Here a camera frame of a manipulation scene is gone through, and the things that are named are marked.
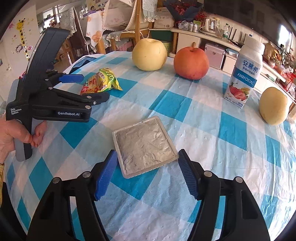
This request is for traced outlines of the person's left hand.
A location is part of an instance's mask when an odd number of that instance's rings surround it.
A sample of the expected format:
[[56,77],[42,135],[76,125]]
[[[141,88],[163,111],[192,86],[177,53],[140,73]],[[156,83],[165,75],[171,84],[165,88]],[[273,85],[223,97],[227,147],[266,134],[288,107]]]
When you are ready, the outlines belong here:
[[47,122],[43,121],[35,128],[35,133],[31,135],[28,130],[17,120],[6,120],[5,116],[1,117],[1,164],[4,163],[8,154],[15,150],[14,139],[25,144],[30,144],[37,148],[43,140],[47,130]]

